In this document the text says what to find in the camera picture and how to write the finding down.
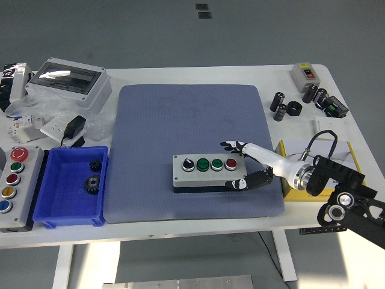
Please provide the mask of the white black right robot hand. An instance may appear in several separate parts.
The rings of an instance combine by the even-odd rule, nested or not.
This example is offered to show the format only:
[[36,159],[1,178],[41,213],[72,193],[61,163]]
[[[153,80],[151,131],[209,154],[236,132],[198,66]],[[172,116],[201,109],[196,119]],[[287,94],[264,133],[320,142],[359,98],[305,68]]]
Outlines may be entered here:
[[[293,188],[304,190],[301,179],[304,176],[304,162],[289,161],[283,156],[260,147],[253,143],[244,143],[241,141],[224,141],[220,145],[224,146],[226,151],[242,153],[246,157],[256,160],[258,163],[272,169],[272,174],[284,178]],[[264,181],[257,181],[257,173],[244,176],[235,181],[226,181],[225,186],[235,190],[246,190],[263,184]]]

